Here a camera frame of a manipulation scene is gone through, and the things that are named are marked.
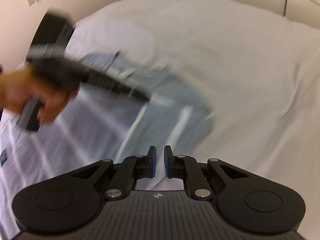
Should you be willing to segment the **person's left hand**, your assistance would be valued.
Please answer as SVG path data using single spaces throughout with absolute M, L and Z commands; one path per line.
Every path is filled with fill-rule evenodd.
M 33 76 L 30 68 L 24 68 L 1 75 L 1 108 L 19 115 L 28 99 L 37 98 L 44 104 L 37 114 L 38 121 L 51 123 L 78 91 L 78 87 L 70 91 L 56 89 Z

